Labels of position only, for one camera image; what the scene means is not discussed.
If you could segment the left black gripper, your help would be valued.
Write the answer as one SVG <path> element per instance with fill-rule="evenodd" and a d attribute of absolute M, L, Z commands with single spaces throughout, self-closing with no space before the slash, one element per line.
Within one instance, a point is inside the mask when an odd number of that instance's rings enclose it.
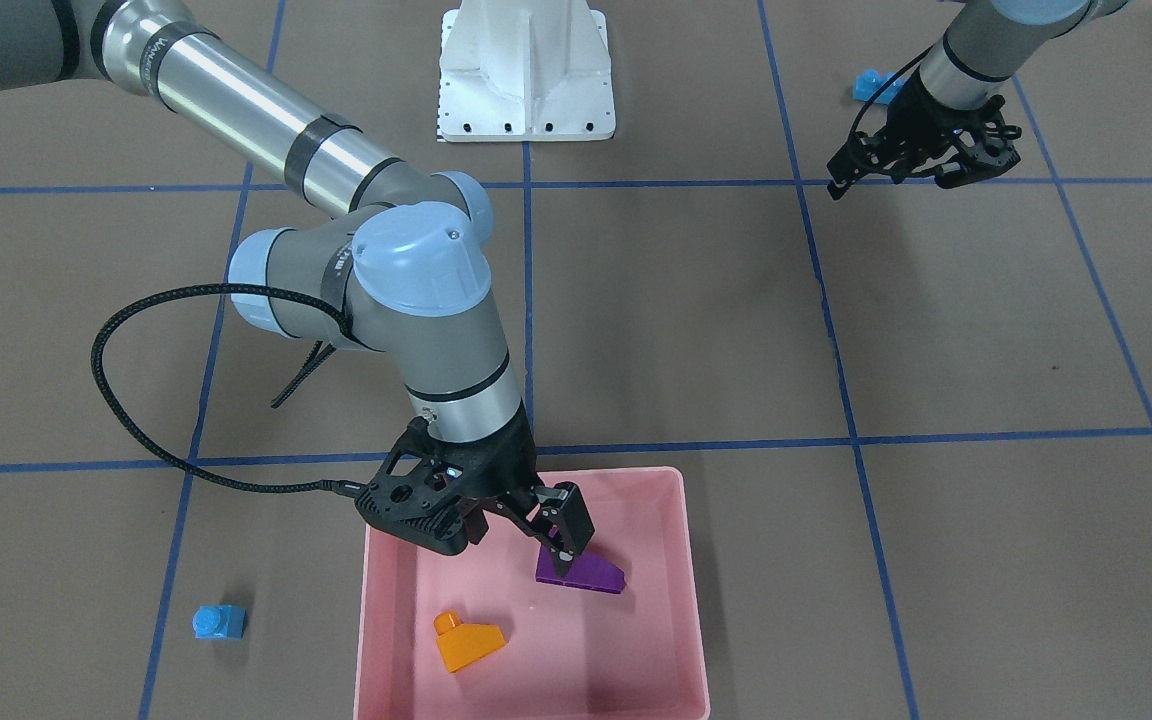
<path fill-rule="evenodd" d="M 954 109 L 937 101 L 919 76 L 905 82 L 888 105 L 882 128 L 874 135 L 855 129 L 851 141 L 846 141 L 828 160 L 826 188 L 831 199 L 841 200 L 856 182 L 867 176 L 890 181 L 933 179 L 942 190 L 964 185 L 967 168 L 960 161 L 946 161 L 952 152 L 945 141 L 948 129 L 958 127 L 969 111 L 973 109 Z"/>

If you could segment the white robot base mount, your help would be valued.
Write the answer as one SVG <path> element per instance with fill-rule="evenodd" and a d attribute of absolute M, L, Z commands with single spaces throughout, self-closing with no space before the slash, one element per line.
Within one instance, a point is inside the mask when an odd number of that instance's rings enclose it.
<path fill-rule="evenodd" d="M 608 23 L 585 1 L 462 1 L 440 22 L 439 71 L 438 141 L 616 135 Z"/>

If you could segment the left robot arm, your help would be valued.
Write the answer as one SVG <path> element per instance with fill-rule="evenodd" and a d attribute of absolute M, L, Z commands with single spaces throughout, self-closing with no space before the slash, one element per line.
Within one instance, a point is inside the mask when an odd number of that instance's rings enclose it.
<path fill-rule="evenodd" d="M 1120 12 L 1124 1 L 967 1 L 946 31 L 897 76 L 876 132 L 859 111 L 827 164 L 833 200 L 861 179 L 933 179 L 942 190 L 1005 176 L 1020 162 L 1020 127 L 1002 115 L 1009 82 L 1044 44 Z"/>

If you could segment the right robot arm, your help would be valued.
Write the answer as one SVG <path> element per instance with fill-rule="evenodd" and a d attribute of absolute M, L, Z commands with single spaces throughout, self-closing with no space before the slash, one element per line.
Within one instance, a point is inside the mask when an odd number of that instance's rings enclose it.
<path fill-rule="evenodd" d="M 211 132 L 323 211 L 314 232 L 271 229 L 238 243 L 227 281 L 156 293 L 111 316 L 91 372 L 111 414 L 150 454 L 198 479 L 264 492 L 157 445 L 104 367 L 120 325 L 150 309 L 225 295 L 255 327 L 314 341 L 278 401 L 339 350 L 387 354 L 414 419 L 369 482 L 287 484 L 353 498 L 380 532 L 445 556 L 482 541 L 486 515 L 511 521 L 563 582 L 594 536 L 579 487 L 545 484 L 483 251 L 492 200 L 467 174 L 425 174 L 326 113 L 180 1 L 0 1 L 0 91 L 104 79 Z"/>

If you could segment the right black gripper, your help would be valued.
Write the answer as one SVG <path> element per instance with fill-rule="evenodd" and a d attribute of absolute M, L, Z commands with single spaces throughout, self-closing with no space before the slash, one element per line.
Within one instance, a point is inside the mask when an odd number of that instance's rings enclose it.
<path fill-rule="evenodd" d="M 410 420 L 407 432 L 411 454 L 433 465 L 435 471 L 460 470 L 445 480 L 434 497 L 416 501 L 422 514 L 433 514 L 460 497 L 456 509 L 468 544 L 479 544 L 488 533 L 486 511 L 503 518 L 525 521 L 529 535 L 541 544 L 550 558 L 552 574 L 568 579 L 573 564 L 584 555 L 594 537 L 593 520 L 579 486 L 559 482 L 540 484 L 536 471 L 536 446 L 529 415 L 518 410 L 502 429 L 467 444 L 438 439 L 424 416 Z"/>

